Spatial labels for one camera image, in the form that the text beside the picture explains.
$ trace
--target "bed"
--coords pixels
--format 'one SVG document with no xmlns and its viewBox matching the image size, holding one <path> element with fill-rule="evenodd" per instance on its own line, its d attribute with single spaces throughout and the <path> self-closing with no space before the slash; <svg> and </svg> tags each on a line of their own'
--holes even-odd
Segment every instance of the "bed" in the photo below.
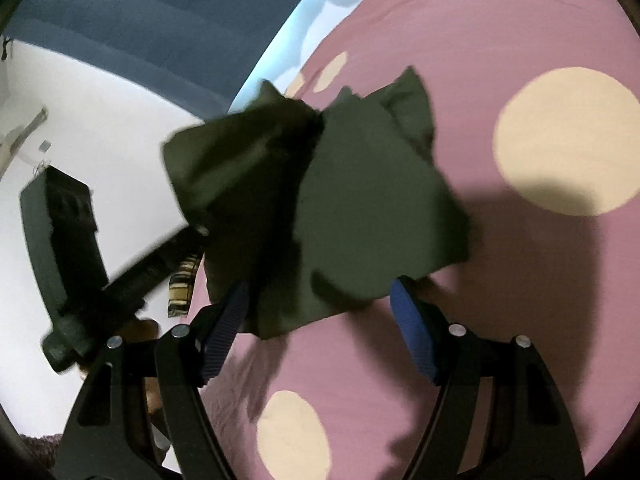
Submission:
<svg viewBox="0 0 640 480">
<path fill-rule="evenodd" d="M 287 94 L 324 108 L 409 65 L 430 94 L 436 164 L 478 226 L 469 261 L 424 295 L 479 336 L 535 342 L 590 471 L 640 401 L 640 39 L 616 0 L 364 0 Z M 395 480 L 437 392 L 379 300 L 239 335 L 202 399 L 238 478 Z"/>
</svg>

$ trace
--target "green cloth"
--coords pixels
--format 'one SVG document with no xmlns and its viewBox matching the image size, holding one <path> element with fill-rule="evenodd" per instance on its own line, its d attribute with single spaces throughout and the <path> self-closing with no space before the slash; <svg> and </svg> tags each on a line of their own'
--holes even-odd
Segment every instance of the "green cloth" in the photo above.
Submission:
<svg viewBox="0 0 640 480">
<path fill-rule="evenodd" d="M 428 96 L 412 68 L 321 114 L 265 82 L 250 108 L 189 128 L 164 161 L 190 223 L 209 228 L 209 297 L 249 279 L 261 338 L 363 306 L 400 275 L 467 258 L 469 220 L 433 164 Z"/>
</svg>

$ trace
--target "striped object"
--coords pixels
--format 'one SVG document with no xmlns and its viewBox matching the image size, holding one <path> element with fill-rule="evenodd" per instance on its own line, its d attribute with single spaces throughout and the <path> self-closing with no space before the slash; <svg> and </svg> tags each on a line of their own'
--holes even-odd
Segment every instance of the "striped object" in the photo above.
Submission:
<svg viewBox="0 0 640 480">
<path fill-rule="evenodd" d="M 189 313 L 193 285 L 202 260 L 202 253 L 192 254 L 182 261 L 178 270 L 169 278 L 169 317 L 182 317 Z"/>
</svg>

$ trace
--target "dark blue fabric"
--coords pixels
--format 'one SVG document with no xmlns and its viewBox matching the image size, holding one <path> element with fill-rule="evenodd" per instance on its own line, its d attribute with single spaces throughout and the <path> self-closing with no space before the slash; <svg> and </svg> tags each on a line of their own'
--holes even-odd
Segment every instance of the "dark blue fabric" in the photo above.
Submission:
<svg viewBox="0 0 640 480">
<path fill-rule="evenodd" d="M 300 0 L 23 0 L 12 38 L 132 80 L 209 119 L 225 114 Z"/>
</svg>

